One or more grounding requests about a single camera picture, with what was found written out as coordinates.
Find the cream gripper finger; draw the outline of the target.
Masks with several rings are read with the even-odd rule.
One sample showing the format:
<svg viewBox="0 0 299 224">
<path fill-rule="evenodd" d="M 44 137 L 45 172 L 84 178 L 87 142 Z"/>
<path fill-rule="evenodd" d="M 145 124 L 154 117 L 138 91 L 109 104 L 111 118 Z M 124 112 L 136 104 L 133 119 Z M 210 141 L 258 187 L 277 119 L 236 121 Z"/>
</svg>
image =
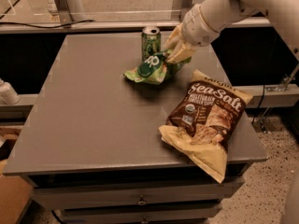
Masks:
<svg viewBox="0 0 299 224">
<path fill-rule="evenodd" d="M 164 44 L 165 49 L 180 50 L 182 48 L 181 27 L 182 24 L 177 25 L 172 31 Z"/>
<path fill-rule="evenodd" d="M 198 46 L 192 45 L 187 42 L 179 41 L 174 48 L 173 52 L 167 57 L 168 63 L 180 63 L 189 59 L 197 51 Z"/>
</svg>

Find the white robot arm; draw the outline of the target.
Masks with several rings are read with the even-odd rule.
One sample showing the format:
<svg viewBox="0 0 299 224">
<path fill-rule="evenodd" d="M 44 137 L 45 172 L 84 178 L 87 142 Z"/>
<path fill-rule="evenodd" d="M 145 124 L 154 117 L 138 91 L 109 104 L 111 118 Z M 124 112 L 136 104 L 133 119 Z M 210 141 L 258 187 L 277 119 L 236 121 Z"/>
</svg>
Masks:
<svg viewBox="0 0 299 224">
<path fill-rule="evenodd" d="M 258 12 L 265 15 L 282 36 L 292 54 L 298 54 L 299 0 L 204 0 L 187 12 L 166 46 L 180 54 L 211 43 L 234 22 Z M 285 111 L 265 120 L 268 132 L 257 132 L 269 160 L 253 164 L 245 173 L 245 185 L 222 203 L 209 224 L 299 224 L 298 136 Z"/>
</svg>

